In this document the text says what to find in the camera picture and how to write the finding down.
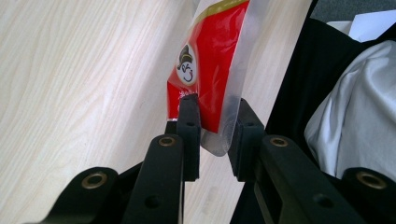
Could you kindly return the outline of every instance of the wood grain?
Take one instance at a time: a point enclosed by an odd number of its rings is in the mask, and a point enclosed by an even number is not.
[[[270,0],[244,97],[265,123],[310,2]],[[119,173],[163,133],[190,1],[0,2],[0,223],[37,222],[93,166]],[[228,223],[242,188],[202,150],[186,223]]]

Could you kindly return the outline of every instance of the wooden table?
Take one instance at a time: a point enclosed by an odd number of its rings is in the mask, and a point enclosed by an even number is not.
[[[309,0],[269,0],[243,97],[268,120]],[[165,83],[191,1],[0,2],[0,223],[44,218],[93,166],[144,159],[166,122]],[[186,223],[228,223],[243,184],[202,150]]]

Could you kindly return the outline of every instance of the white cloth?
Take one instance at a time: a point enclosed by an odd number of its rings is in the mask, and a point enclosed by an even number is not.
[[[320,169],[341,178],[365,167],[396,181],[396,42],[360,54],[305,128]]]

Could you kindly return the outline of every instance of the logo on package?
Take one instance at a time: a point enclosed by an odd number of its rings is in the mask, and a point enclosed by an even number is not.
[[[197,63],[190,45],[184,46],[178,56],[177,76],[184,85],[190,86],[197,79]]]

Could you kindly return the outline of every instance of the snack package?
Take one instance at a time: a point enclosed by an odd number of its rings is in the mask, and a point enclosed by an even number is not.
[[[266,8],[265,0],[202,0],[190,34],[168,78],[168,118],[179,100],[197,93],[203,127],[201,145],[227,153],[236,123],[248,61]]]

